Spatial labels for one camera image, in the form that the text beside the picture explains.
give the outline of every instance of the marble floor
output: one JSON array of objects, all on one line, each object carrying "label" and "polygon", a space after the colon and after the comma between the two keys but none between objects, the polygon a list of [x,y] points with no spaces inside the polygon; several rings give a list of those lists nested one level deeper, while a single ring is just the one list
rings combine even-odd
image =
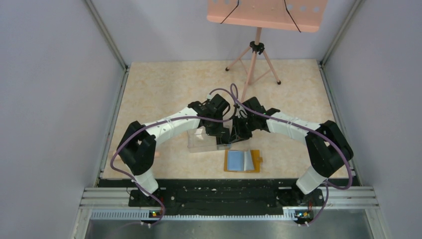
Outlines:
[{"label": "marble floor", "polygon": [[[230,71],[228,61],[132,63],[124,90],[103,178],[125,178],[112,170],[109,161],[127,126],[159,120],[183,109],[190,102],[204,101],[215,88],[228,89],[231,83],[243,91],[245,70],[240,63]],[[330,104],[316,60],[272,60],[281,85],[271,73],[249,86],[246,99],[256,96],[266,108],[313,122],[333,120]],[[255,76],[267,71],[265,60],[258,60]],[[231,98],[219,92],[231,103]],[[233,144],[233,149],[259,149],[263,162],[259,173],[224,172],[224,151],[190,153],[187,133],[166,141],[156,151],[153,172],[156,178],[297,178],[310,166],[306,146],[287,136],[254,131],[252,139]],[[115,166],[128,171],[123,162]],[[346,178],[345,168],[333,177]]]}]

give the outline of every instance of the transparent container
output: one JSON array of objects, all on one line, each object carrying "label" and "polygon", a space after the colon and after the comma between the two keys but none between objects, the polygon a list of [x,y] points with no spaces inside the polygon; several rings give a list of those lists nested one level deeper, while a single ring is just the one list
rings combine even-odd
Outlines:
[{"label": "transparent container", "polygon": [[204,127],[188,130],[188,149],[191,153],[226,150],[230,147],[230,144],[217,144],[216,137],[208,136]]}]

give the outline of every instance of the white wall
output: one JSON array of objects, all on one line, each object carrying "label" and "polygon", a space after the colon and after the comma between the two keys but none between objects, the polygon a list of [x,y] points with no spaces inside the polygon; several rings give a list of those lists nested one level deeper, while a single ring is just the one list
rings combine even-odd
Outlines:
[{"label": "white wall", "polygon": [[[255,38],[253,27],[207,21],[207,0],[93,2],[128,63],[234,59]],[[322,59],[353,3],[329,0],[316,33],[264,29],[270,58]]]},{"label": "white wall", "polygon": [[68,238],[122,70],[81,0],[0,3],[0,238]]},{"label": "white wall", "polygon": [[393,238],[420,238],[422,1],[367,0],[327,64],[360,179]]}]

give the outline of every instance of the black cord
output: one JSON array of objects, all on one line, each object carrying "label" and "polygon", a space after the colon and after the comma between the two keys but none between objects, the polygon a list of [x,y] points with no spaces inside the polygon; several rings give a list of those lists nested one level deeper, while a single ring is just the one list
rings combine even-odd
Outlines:
[{"label": "black cord", "polygon": [[228,105],[227,111],[223,114],[223,117],[230,111],[230,105]]},{"label": "black cord", "polygon": [[230,16],[234,12],[234,10],[236,10],[236,8],[239,6],[239,1],[240,0],[237,0],[237,5],[233,8],[233,10],[225,17],[225,19],[220,24],[223,24],[223,22],[228,18],[228,16]]},{"label": "black cord", "polygon": [[289,10],[287,9],[287,4],[286,4],[286,0],[284,0],[284,6],[286,7],[286,11],[289,14],[290,18],[292,19],[293,23],[295,24],[296,28],[298,29],[299,32],[301,32],[301,30],[299,29],[298,25],[296,24],[295,20],[293,19],[292,15],[290,14]]}]

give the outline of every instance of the pink music stand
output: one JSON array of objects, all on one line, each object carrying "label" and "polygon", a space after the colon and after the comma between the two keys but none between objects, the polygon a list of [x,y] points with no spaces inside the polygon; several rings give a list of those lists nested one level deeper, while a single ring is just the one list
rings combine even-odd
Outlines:
[{"label": "pink music stand", "polygon": [[[321,24],[327,1],[328,0],[286,0],[286,4],[290,14],[302,32],[316,32]],[[236,5],[237,0],[208,0],[207,19],[211,22],[221,23]],[[225,69],[226,71],[230,70],[236,62],[240,61],[247,72],[245,87],[243,88],[243,94],[240,101],[244,101],[248,85],[257,82],[270,71],[273,72],[277,84],[281,84],[270,59],[268,58],[267,52],[264,50],[264,44],[259,42],[259,40],[263,27],[292,31],[298,30],[286,11],[284,0],[240,0],[239,6],[224,20],[224,23],[256,27],[255,41],[252,41],[242,54]],[[250,49],[252,49],[252,59],[249,71],[247,71],[241,58]],[[256,56],[261,53],[264,54],[270,69],[256,78],[254,82],[251,82],[250,80],[253,76]]]}]

